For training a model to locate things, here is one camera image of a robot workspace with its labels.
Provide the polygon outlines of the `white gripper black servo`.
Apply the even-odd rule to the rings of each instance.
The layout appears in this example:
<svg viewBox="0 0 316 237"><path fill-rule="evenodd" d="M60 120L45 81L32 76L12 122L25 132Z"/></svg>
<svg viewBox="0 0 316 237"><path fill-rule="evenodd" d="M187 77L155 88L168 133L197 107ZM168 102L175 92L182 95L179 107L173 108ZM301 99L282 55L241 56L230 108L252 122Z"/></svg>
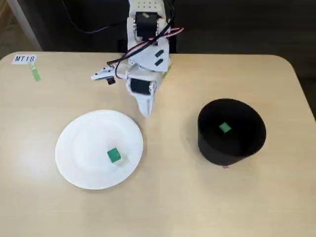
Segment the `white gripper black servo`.
<svg viewBox="0 0 316 237"><path fill-rule="evenodd" d="M128 59L125 72L127 89L137 100L140 113L144 117L152 114L156 92L164 74L168 71L169 41L159 39L156 46L151 45Z"/></svg>

